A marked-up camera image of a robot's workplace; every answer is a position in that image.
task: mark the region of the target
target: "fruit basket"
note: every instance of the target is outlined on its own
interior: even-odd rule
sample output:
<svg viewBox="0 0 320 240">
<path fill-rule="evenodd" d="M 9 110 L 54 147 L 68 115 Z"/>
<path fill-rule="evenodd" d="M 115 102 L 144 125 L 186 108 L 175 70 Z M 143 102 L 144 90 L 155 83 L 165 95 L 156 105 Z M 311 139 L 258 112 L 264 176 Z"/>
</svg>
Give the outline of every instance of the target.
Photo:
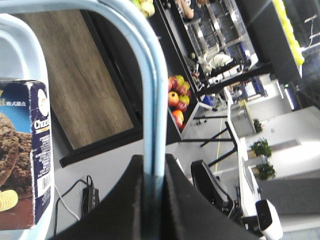
<svg viewBox="0 0 320 240">
<path fill-rule="evenodd" d="M 180 137 L 195 112 L 197 98 L 187 78 L 177 74 L 168 78 L 168 107 Z"/>
</svg>

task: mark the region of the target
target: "light blue metal frame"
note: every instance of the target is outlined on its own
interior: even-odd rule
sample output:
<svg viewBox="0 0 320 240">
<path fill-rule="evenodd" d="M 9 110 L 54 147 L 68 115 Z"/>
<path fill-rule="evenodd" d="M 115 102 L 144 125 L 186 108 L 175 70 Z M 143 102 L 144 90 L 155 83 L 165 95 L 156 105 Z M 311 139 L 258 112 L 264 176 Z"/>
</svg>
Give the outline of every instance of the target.
<svg viewBox="0 0 320 240">
<path fill-rule="evenodd" d="M 146 221 L 142 232 L 144 239 L 159 239 L 168 113 L 168 72 L 162 48 L 148 21 L 129 0 L 0 0 L 0 13 L 7 14 L 70 9 L 104 16 L 122 32 L 138 59 L 143 84 L 142 219 Z"/>
</svg>

